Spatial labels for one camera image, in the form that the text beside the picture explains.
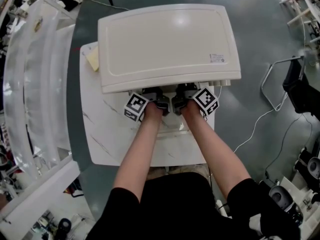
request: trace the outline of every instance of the label sticker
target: label sticker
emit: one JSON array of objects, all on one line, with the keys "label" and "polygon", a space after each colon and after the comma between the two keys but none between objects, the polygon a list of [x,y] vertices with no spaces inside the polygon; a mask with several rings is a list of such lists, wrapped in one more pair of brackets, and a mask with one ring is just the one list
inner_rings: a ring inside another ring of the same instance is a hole
[{"label": "label sticker", "polygon": [[210,53],[210,63],[224,63],[226,62],[223,54]]}]

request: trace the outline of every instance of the floor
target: floor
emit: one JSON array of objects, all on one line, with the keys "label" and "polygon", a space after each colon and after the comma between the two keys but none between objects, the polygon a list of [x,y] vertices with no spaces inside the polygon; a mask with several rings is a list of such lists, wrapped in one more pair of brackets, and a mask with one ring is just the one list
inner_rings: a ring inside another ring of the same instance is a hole
[{"label": "floor", "polygon": [[[96,1],[108,4],[108,0]],[[271,109],[260,93],[260,84],[269,65],[304,52],[303,28],[298,23],[287,26],[294,12],[290,6],[280,6],[279,0],[113,0],[113,2],[115,6],[131,10],[179,3],[225,6],[236,40],[242,77],[241,80],[233,81],[231,86],[222,88],[220,107],[216,112],[215,131],[232,150],[251,136],[255,121]],[[95,218],[100,217],[107,202],[117,167],[93,164],[90,159],[82,123],[79,54],[76,51],[84,44],[97,41],[99,18],[118,12],[120,11],[117,9],[84,1],[79,11],[69,57],[70,88],[67,91],[69,137],[73,158],[81,169],[80,181],[85,198]],[[307,56],[310,56],[310,61],[314,61],[312,52]],[[288,67],[289,64],[284,63],[275,68],[266,84],[266,91],[274,103],[281,99],[282,82]],[[317,79],[320,79],[317,65],[308,66],[306,74],[316,85]],[[254,180],[259,182],[265,179],[265,168],[277,157],[288,126],[299,116],[287,99],[280,112],[269,113],[257,123],[252,139],[237,150],[236,154]],[[279,158],[268,169],[273,180],[281,179],[283,176],[290,178],[301,148],[304,145],[312,147],[320,125],[309,113],[305,116],[312,123],[312,135],[309,139],[311,125],[303,116],[300,117],[288,131]],[[170,170],[164,170],[162,173],[170,173]],[[212,187],[216,197],[221,199],[217,185],[213,183]]]}]

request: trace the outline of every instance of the black sleeve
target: black sleeve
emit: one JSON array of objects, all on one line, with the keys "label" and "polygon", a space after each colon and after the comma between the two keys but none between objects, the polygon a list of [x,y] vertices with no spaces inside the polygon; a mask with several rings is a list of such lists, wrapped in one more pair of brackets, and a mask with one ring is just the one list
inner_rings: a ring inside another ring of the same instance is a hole
[{"label": "black sleeve", "polygon": [[265,237],[278,236],[282,240],[299,240],[300,229],[271,197],[262,192],[253,179],[245,179],[228,194],[227,203],[232,218],[248,227],[252,216],[261,214],[261,232]]},{"label": "black sleeve", "polygon": [[139,206],[138,198],[131,191],[121,187],[112,189],[100,219],[86,239],[101,239],[106,232],[114,232],[115,229],[136,231]]}]

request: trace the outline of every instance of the black-and-white marker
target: black-and-white marker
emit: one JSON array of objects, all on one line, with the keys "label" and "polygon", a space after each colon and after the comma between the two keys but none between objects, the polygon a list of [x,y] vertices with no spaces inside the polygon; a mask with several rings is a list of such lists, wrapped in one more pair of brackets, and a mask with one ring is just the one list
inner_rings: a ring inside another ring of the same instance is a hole
[{"label": "black-and-white marker", "polygon": [[149,100],[136,92],[133,92],[128,100],[128,102],[124,105],[123,114],[137,122],[145,110]]},{"label": "black-and-white marker", "polygon": [[199,90],[192,98],[207,117],[219,107],[218,98],[208,87]]}]

